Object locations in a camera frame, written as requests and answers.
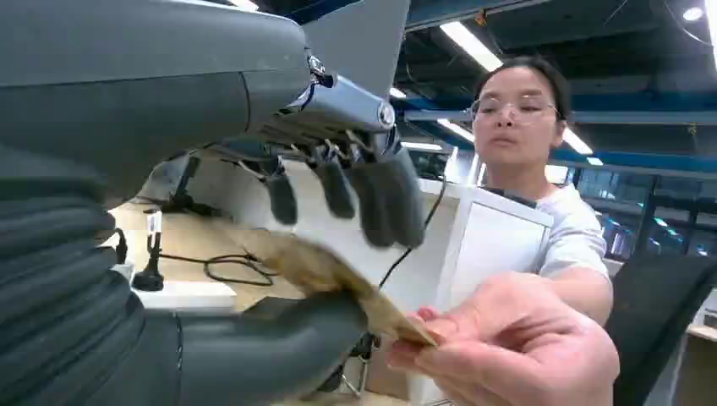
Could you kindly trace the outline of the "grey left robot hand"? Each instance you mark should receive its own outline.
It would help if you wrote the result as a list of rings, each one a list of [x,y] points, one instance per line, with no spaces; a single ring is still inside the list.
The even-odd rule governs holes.
[[[369,330],[364,294],[322,288],[272,316],[148,310],[104,245],[160,162],[227,139],[275,215],[277,160],[359,198],[372,245],[424,238],[391,105],[328,72],[283,16],[210,1],[1,4],[1,402],[270,405],[318,389]]]

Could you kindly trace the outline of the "person's left hand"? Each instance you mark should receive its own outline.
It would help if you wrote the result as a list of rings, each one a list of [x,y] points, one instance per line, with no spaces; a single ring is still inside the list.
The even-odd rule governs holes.
[[[456,308],[423,308],[415,320],[436,346],[396,340],[388,364],[432,379],[455,405],[614,403],[616,346],[554,281],[503,274]]]

